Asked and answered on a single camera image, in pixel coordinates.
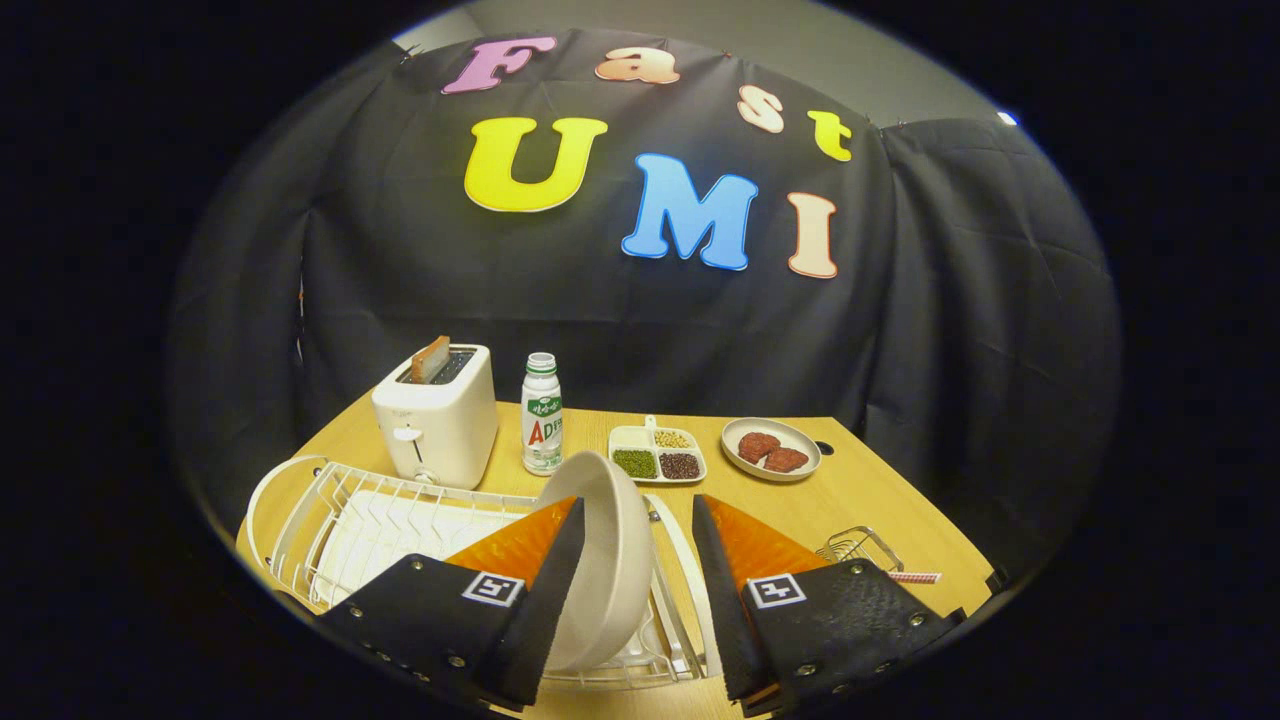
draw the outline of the black fabric backdrop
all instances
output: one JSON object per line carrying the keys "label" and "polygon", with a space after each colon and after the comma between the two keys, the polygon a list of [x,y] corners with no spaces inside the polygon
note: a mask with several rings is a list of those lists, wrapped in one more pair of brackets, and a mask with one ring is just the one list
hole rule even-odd
{"label": "black fabric backdrop", "polygon": [[[229,532],[274,464],[442,333],[493,350],[499,400],[518,397],[529,352],[550,351],[571,407],[833,415],[1012,575],[1069,529],[1114,421],[1119,318],[1084,213],[1020,131],[874,128],[718,50],[556,37],[500,86],[460,95],[439,88],[472,44],[412,59],[388,44],[303,99],[225,183],[178,281],[168,387],[175,456]],[[681,79],[595,77],[625,46],[672,53]],[[782,100],[782,133],[739,117],[745,83]],[[806,110],[852,129],[851,161],[820,152]],[[494,213],[462,184],[470,128],[494,117],[538,120],[513,167],[525,182],[554,161],[556,119],[609,129],[572,200]],[[745,270],[621,251],[641,152],[682,160],[699,193],[723,174],[759,186]],[[835,202],[836,278],[787,268],[788,192]]]}

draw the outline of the letter m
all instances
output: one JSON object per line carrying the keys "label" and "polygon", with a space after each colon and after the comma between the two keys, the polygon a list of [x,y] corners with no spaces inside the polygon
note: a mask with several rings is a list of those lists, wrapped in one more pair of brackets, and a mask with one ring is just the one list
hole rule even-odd
{"label": "letter m", "polygon": [[622,238],[622,251],[639,258],[662,258],[669,249],[662,237],[663,220],[671,222],[676,252],[687,260],[707,231],[710,242],[703,247],[703,263],[726,270],[746,268],[746,213],[759,188],[739,176],[721,176],[707,196],[698,200],[694,181],[685,164],[667,155],[645,152],[636,156],[644,170],[644,197],[636,229]]}

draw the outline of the yellow letter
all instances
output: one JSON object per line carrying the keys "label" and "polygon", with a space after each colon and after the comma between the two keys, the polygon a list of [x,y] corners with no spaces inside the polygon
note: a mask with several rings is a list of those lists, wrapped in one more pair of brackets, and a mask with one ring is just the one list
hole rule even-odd
{"label": "yellow letter", "polygon": [[840,115],[835,113],[809,110],[809,117],[813,118],[813,138],[818,147],[841,163],[847,163],[854,154],[840,146],[840,138],[852,137],[854,131],[840,124]]}
{"label": "yellow letter", "polygon": [[462,186],[472,202],[499,213],[538,213],[563,204],[582,187],[591,141],[609,126],[591,118],[556,120],[552,129],[561,133],[561,146],[550,177],[539,183],[516,182],[511,178],[516,149],[535,127],[532,118],[493,118],[471,128],[476,146]]}
{"label": "yellow letter", "polygon": [[595,68],[600,79],[643,79],[655,85],[667,85],[680,79],[676,73],[676,56],[657,47],[621,47],[604,54],[608,60]]}
{"label": "yellow letter", "polygon": [[737,104],[737,111],[742,114],[744,120],[768,132],[782,132],[782,115],[778,114],[782,102],[776,95],[754,85],[737,88],[737,95],[742,99]]}
{"label": "yellow letter", "polygon": [[836,277],[836,264],[831,261],[831,214],[836,206],[808,192],[788,192],[787,200],[796,209],[796,254],[787,266],[810,278]]}

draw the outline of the bottle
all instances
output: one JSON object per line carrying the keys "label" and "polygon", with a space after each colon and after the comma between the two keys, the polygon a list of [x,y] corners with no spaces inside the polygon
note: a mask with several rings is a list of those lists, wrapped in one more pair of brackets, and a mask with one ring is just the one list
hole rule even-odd
{"label": "bottle", "polygon": [[525,363],[525,384],[520,393],[521,460],[535,475],[550,475],[564,460],[559,378],[556,356],[534,352]]}

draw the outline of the red striped straw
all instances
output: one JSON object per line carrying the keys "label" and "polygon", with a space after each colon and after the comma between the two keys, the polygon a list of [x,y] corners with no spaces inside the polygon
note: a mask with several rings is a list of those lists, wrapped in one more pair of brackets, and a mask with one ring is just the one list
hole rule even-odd
{"label": "red striped straw", "polygon": [[900,583],[916,583],[923,585],[932,585],[942,579],[942,573],[890,573],[890,578]]}

